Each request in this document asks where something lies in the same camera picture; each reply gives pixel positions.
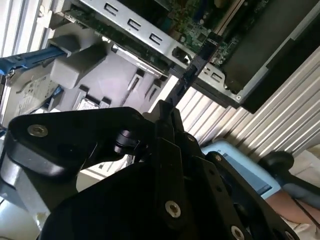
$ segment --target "silver screw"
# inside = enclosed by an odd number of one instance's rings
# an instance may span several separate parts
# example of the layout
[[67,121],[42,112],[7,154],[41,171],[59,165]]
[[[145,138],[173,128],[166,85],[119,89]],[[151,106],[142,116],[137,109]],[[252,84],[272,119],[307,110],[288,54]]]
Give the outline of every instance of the silver screw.
[[237,226],[231,227],[231,233],[236,240],[245,240],[245,235]]
[[216,156],[215,156],[215,159],[218,160],[219,162],[222,161],[222,158],[221,158],[219,155],[216,155]]
[[288,239],[295,240],[295,238],[290,234],[290,232],[285,231],[285,235],[288,237]]
[[48,129],[43,125],[34,124],[28,127],[28,133],[31,136],[43,138],[48,135]]
[[167,201],[165,203],[165,210],[168,214],[170,214],[171,217],[177,219],[181,215],[181,209],[177,203],[174,201]]
[[191,136],[191,135],[188,135],[188,139],[189,139],[190,141],[192,141],[192,142],[195,141],[195,138],[194,138],[193,136]]

